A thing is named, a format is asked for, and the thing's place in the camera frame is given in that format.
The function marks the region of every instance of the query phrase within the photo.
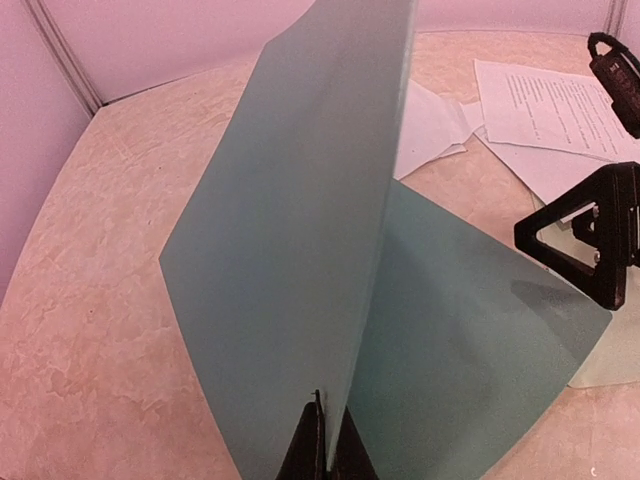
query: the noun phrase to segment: pink wall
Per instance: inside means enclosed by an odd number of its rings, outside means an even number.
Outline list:
[[[0,301],[60,168],[89,122],[19,1],[0,2]]]
[[[421,0],[418,28],[586,35],[602,30],[608,5],[608,0]]]
[[[312,0],[46,0],[104,99],[190,75],[256,51]],[[587,34],[605,0],[423,0],[418,27]]]
[[[620,40],[640,58],[640,0],[629,0]]]

